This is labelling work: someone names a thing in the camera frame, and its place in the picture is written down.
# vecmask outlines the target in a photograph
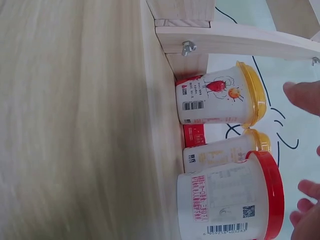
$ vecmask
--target plastic tub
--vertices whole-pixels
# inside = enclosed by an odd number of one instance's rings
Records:
[[[240,163],[249,151],[268,151],[271,153],[269,137],[254,129],[247,129],[241,136],[214,143],[188,147],[183,150],[186,173],[202,171],[223,164]]]
[[[235,67],[178,81],[176,99],[182,124],[256,124],[266,113],[266,96],[255,70]]]
[[[230,163],[177,181],[182,240],[269,240],[279,234],[285,211],[283,184],[269,152],[251,151]]]

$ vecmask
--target white floor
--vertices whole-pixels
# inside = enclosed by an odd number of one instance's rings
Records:
[[[266,30],[276,29],[265,0],[216,0],[216,6],[239,24]],[[217,21],[233,22],[218,11],[215,18]],[[320,121],[317,116],[291,105],[283,93],[282,85],[287,81],[298,83],[319,80],[320,65],[312,67],[311,61],[287,61],[259,56],[255,60],[269,94],[269,102],[266,116],[254,128],[269,135],[273,156],[276,161],[279,160],[285,191],[285,221],[277,239],[290,239],[293,228],[289,214],[296,209],[297,201],[302,197],[297,190],[298,182],[301,179],[320,182],[320,158],[316,154],[316,148],[320,145]],[[236,61],[243,61],[257,69],[252,56],[212,54],[208,72],[228,69]],[[206,126],[206,136],[209,135],[207,142],[224,139],[229,129],[225,124]],[[241,127],[235,130],[240,134],[243,131]],[[235,136],[237,134],[233,130],[227,135],[229,138]]]

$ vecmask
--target orange lid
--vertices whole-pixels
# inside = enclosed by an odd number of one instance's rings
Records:
[[[241,68],[245,76],[251,97],[253,117],[250,122],[242,125],[244,128],[249,128],[255,125],[265,116],[267,112],[266,95],[256,71],[251,66],[246,65],[244,62],[237,61],[236,65]]]
[[[275,239],[282,228],[285,217],[285,194],[281,175],[275,159],[267,151],[250,151],[246,159],[254,154],[258,159],[268,191],[269,219],[264,240]]]
[[[257,151],[267,151],[272,153],[271,141],[267,134],[250,128],[244,130],[243,133],[253,135]]]

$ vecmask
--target wooden surface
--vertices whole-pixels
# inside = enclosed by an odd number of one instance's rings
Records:
[[[155,19],[214,20],[216,0],[146,0]]]
[[[156,19],[154,20],[154,24],[156,27],[210,28],[209,21],[201,21],[201,20]]]
[[[145,0],[0,3],[2,239],[178,240],[174,76]]]
[[[177,80],[205,75],[209,54],[190,54],[187,57],[179,53],[166,55]]]
[[[311,40],[320,43],[320,31],[318,31],[318,32],[311,38]]]
[[[284,59],[320,57],[320,44],[309,39],[253,26],[210,23],[211,28],[159,26],[156,33],[167,54],[178,54],[185,41],[197,45],[195,54],[240,54]]]
[[[307,39],[320,31],[319,21],[309,0],[266,0],[266,2],[277,31]]]

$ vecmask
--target red label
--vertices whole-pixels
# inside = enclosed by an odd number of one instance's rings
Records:
[[[184,84],[185,82],[188,82],[188,81],[194,81],[194,80],[198,80],[202,77],[203,75],[199,75],[199,76],[194,76],[194,77],[189,77],[189,78],[186,78],[186,79],[182,79],[182,80],[178,80],[175,85],[178,86],[180,84]]]
[[[206,191],[206,177],[194,176],[191,180],[193,220],[195,222],[208,222],[208,204]]]
[[[187,148],[201,146],[206,144],[205,126],[199,125],[184,125],[184,140]]]

